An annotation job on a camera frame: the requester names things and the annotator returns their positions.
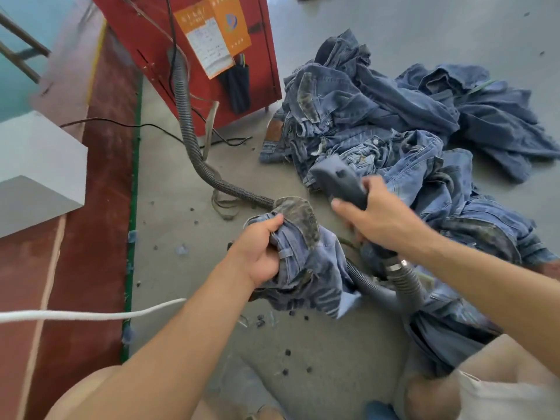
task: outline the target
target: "teal surface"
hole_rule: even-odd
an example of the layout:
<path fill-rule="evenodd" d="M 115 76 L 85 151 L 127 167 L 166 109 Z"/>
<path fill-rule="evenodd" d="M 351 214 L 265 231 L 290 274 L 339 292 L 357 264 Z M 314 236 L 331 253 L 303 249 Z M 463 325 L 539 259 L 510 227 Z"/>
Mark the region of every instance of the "teal surface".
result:
<path fill-rule="evenodd" d="M 73 6 L 73 0 L 0 0 L 0 12 L 50 49 Z M 13 51 L 29 47 L 4 27 L 0 27 L 0 41 Z M 28 60 L 27 64 L 41 75 L 46 69 L 47 59 L 38 56 Z M 29 97 L 37 91 L 37 87 L 0 55 L 0 122 L 29 112 Z"/>

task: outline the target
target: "handheld suction tool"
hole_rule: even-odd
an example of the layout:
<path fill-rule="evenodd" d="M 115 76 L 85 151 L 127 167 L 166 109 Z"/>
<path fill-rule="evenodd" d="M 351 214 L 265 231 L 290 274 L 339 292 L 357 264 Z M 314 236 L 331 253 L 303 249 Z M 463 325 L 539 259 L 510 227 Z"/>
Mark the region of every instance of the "handheld suction tool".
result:
<path fill-rule="evenodd" d="M 367 191 L 361 179 L 338 155 L 333 155 L 311 167 L 318 186 L 329 200 L 336 197 L 350 202 L 365 211 L 368 205 Z M 394 284 L 396 292 L 376 285 L 367 275 L 354 274 L 354 284 L 362 293 L 370 295 L 391 311 L 411 314 L 424 305 L 424 292 L 414 267 L 401 261 L 396 252 L 374 245 L 375 252 L 382 258 L 387 278 Z"/>

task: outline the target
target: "brown leather patch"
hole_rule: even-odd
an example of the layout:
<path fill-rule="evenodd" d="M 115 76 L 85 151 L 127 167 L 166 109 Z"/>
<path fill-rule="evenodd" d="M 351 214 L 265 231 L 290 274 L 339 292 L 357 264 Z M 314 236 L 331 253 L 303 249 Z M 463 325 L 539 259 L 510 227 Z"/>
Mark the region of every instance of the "brown leather patch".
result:
<path fill-rule="evenodd" d="M 268 123 L 267 135 L 264 137 L 266 141 L 280 141 L 282 137 L 282 127 L 284 121 L 278 119 L 271 119 Z"/>

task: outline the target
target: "black cable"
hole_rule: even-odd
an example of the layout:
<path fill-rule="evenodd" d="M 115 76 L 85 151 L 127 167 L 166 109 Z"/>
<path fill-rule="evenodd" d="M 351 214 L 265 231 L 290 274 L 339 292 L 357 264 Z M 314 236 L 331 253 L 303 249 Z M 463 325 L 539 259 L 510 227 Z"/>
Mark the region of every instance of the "black cable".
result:
<path fill-rule="evenodd" d="M 171 2 L 169 0 L 165 0 L 167 3 L 167 15 L 169 16 L 169 26 L 172 30 L 172 42 L 173 42 L 173 56 L 171 66 L 169 67 L 169 76 L 167 77 L 167 82 L 169 84 L 169 91 L 171 91 L 173 97 L 175 97 L 175 91 L 173 90 L 173 83 L 172 83 L 172 75 L 173 75 L 173 66 L 175 65 L 175 58 L 177 57 L 177 35 L 175 35 L 175 22 L 173 21 L 173 11 Z"/>
<path fill-rule="evenodd" d="M 170 133 L 169 131 L 163 129 L 161 126 L 158 126 L 158 125 L 156 125 L 156 124 L 150 124 L 150 123 L 147 123 L 147 124 L 140 124 L 140 125 L 131 125 L 131 124 L 123 124 L 122 122 L 116 121 L 116 120 L 114 120 L 114 119 L 109 119 L 109 118 L 86 118 L 86 119 L 80 119 L 80 120 L 78 120 L 78 121 L 68 122 L 67 124 L 62 124 L 62 125 L 60 125 L 60 127 L 61 127 L 61 128 L 65 128 L 65 127 L 70 126 L 70 125 L 76 125 L 76 124 L 81 124 L 81 123 L 90 122 L 90 121 L 105 121 L 105 122 L 111 122 L 112 124 L 116 124 L 116 125 L 120 125 L 120 126 L 125 126 L 125 127 L 127 127 L 127 128 L 142 128 L 143 126 L 153 126 L 154 128 L 158 128 L 158 130 L 163 131 L 163 132 L 164 132 L 165 134 L 167 134 L 168 136 L 173 137 L 173 138 L 174 138 L 175 140 L 177 140 L 179 143 L 181 143 L 181 144 L 183 143 L 183 140 L 181 140 L 181 139 L 180 139 L 179 137 L 177 137 L 176 135 L 174 135 L 174 134 Z M 220 144 L 220 143 L 226 143 L 226 144 L 228 144 L 228 146 L 237 147 L 237 146 L 242 145 L 242 144 L 243 144 L 244 142 L 246 142 L 247 140 L 253 138 L 253 136 L 251 135 L 251 136 L 245 137 L 245 138 L 243 138 L 243 137 L 233 137 L 233 138 L 224 139 L 221 135 L 219 135 L 219 134 L 217 133 L 218 131 L 214 130 L 214 132 L 221 138 L 221 140 L 220 140 L 220 141 L 213 141 L 213 142 L 211 142 L 211 143 L 210 143 L 210 146 L 213 146 L 213 145 L 215 145 L 215 144 Z M 241 141 L 241 143 L 231 144 L 230 141 Z"/>

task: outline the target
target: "person's left hand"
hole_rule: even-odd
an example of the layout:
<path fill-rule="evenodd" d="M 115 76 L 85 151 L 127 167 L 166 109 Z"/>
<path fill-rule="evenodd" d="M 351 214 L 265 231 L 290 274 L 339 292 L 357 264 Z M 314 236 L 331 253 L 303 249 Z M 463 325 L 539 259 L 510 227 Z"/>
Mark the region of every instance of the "person's left hand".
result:
<path fill-rule="evenodd" d="M 274 218 L 249 225 L 227 252 L 224 261 L 247 275 L 255 287 L 278 274 L 278 250 L 269 246 L 269 239 L 270 233 L 279 229 L 283 222 L 284 216 L 277 214 Z"/>

